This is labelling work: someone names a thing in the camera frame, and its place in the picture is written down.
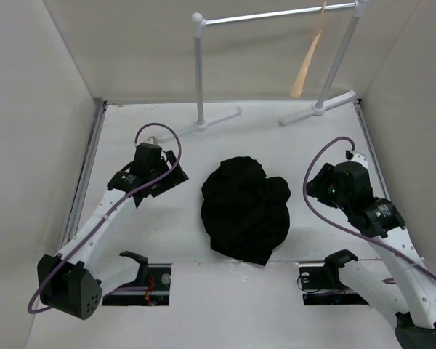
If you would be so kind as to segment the black trousers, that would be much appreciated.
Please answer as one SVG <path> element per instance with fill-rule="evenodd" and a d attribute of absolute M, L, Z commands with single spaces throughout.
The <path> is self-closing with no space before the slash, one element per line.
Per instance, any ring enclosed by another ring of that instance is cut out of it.
<path fill-rule="evenodd" d="M 248 156 L 224 160 L 201 188 L 201 219 L 211 250 L 265 266 L 288 235 L 291 191 Z"/>

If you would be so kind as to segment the beige wooden hanger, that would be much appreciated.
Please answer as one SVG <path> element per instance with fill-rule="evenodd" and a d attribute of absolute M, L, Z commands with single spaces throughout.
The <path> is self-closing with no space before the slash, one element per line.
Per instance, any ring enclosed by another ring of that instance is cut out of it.
<path fill-rule="evenodd" d="M 323 5 L 321 7 L 321 11 L 320 11 L 320 19 L 319 19 L 316 34 L 315 34 L 315 36 L 312 40 L 312 43 L 307 51 L 307 54 L 304 57 L 304 60 L 301 64 L 301 67 L 300 67 L 299 72 L 297 74 L 297 77 L 295 79 L 294 85 L 292 86 L 291 97 L 294 99 L 299 99 L 302 95 L 302 91 L 304 89 L 304 85 L 305 85 L 306 78 L 307 78 L 307 73 L 308 73 L 308 70 L 310 69 L 313 55 L 314 55 L 315 50 L 317 48 L 318 42 L 322 36 L 323 18 L 324 18 L 324 13 L 326 10 L 326 4 L 327 4 L 327 1 L 324 1 Z"/>

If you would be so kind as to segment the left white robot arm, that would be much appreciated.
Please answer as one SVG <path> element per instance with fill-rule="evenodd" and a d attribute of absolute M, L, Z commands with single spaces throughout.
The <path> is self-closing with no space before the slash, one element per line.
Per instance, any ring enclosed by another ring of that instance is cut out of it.
<path fill-rule="evenodd" d="M 76 235 L 56 255 L 37 265 L 38 296 L 48 308 L 87 320 L 104 297 L 121 286 L 142 289 L 148 283 L 148 259 L 130 251 L 106 260 L 102 254 L 121 221 L 147 197 L 155 198 L 187 181 L 180 155 L 140 143 L 134 159 L 107 184 L 101 202 Z"/>

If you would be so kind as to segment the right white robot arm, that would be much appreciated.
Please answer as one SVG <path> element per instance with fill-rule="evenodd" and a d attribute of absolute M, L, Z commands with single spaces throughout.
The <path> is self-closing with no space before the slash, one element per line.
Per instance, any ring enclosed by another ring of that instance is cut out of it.
<path fill-rule="evenodd" d="M 347 157 L 335 166 L 324 164 L 313 179 L 305 177 L 303 197 L 340 209 L 353 235 L 380 256 L 398 290 L 375 279 L 347 249 L 325 258 L 324 282 L 359 294 L 393 328 L 402 348 L 436 348 L 436 277 L 413 247 L 395 205 L 374 195 L 367 161 L 351 152 Z"/>

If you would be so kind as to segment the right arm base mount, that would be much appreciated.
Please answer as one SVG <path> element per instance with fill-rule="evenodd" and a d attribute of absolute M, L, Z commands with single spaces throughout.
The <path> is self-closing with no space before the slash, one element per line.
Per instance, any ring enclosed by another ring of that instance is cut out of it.
<path fill-rule="evenodd" d="M 323 262 L 298 264 L 297 286 L 305 306 L 368 305 L 356 292 L 335 281 Z"/>

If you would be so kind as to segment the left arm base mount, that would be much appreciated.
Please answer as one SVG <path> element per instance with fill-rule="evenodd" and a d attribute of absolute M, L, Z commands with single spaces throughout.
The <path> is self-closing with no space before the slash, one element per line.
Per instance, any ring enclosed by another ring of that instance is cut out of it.
<path fill-rule="evenodd" d="M 172 264 L 150 264 L 142 280 L 124 284 L 105 296 L 103 306 L 169 306 Z"/>

